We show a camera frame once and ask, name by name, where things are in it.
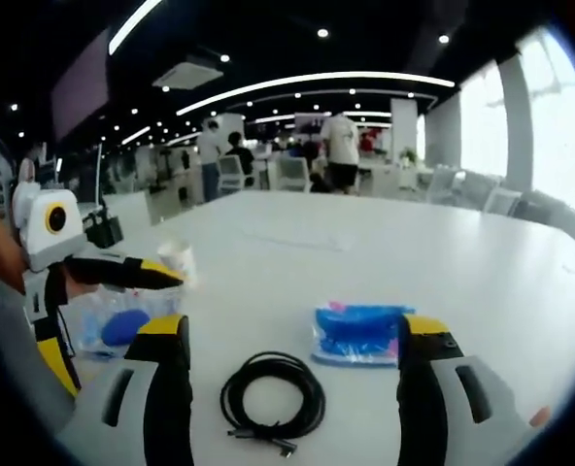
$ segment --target window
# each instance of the window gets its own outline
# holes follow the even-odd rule
[[[575,209],[575,68],[541,29],[519,44],[533,125],[533,187]]]
[[[462,168],[504,177],[508,122],[503,86],[495,63],[471,77],[460,93]]]

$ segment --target plastic bag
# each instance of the plastic bag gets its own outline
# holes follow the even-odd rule
[[[61,306],[61,314],[69,328],[68,346],[73,345],[84,357],[91,359],[124,357],[128,346],[109,347],[102,342],[106,323],[116,314],[130,310],[143,311],[149,318],[176,314],[182,294],[181,286],[160,290],[126,289],[124,292],[100,286],[95,293]]]
[[[414,313],[407,306],[329,302],[316,309],[312,357],[337,366],[397,366],[397,322]]]

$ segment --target coiled cable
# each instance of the coiled cable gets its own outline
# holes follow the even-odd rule
[[[263,425],[253,422],[247,415],[245,391],[252,382],[262,377],[292,383],[302,393],[302,406],[289,422]],[[314,431],[324,419],[325,409],[326,397],[318,379],[303,361],[283,352],[266,351],[249,358],[220,391],[220,410],[234,427],[228,435],[276,445],[281,448],[284,457],[290,457],[296,451],[296,445],[286,439],[297,439]]]

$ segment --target ceiling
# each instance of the ceiling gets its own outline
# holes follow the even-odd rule
[[[52,141],[50,92],[78,54],[101,31],[111,37],[143,0],[0,0],[0,139],[15,158]],[[415,92],[420,113],[457,88],[395,80],[325,80],[271,87],[222,100],[185,116],[176,111],[221,92],[279,78],[337,71],[415,73],[461,83],[546,18],[540,0],[163,0],[107,62],[111,100],[61,144],[57,153],[105,151],[149,125],[159,143],[185,135],[211,111],[242,113],[247,121],[294,112],[389,112],[386,93]],[[317,31],[325,28],[329,37]],[[438,37],[451,42],[441,45]],[[221,63],[228,54],[230,61]],[[152,83],[176,64],[194,59],[223,76],[193,90],[162,92]],[[352,95],[348,89],[354,88]],[[294,93],[302,93],[300,99]],[[252,107],[246,103],[253,101]],[[12,112],[10,105],[18,104]],[[138,109],[132,115],[132,109]],[[388,118],[368,118],[389,121]],[[254,137],[256,125],[247,125]],[[272,132],[266,126],[265,134]],[[18,136],[22,131],[23,138]]]

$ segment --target monitor screen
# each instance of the monitor screen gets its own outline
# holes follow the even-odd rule
[[[76,59],[51,93],[54,138],[60,141],[109,100],[108,30]]]

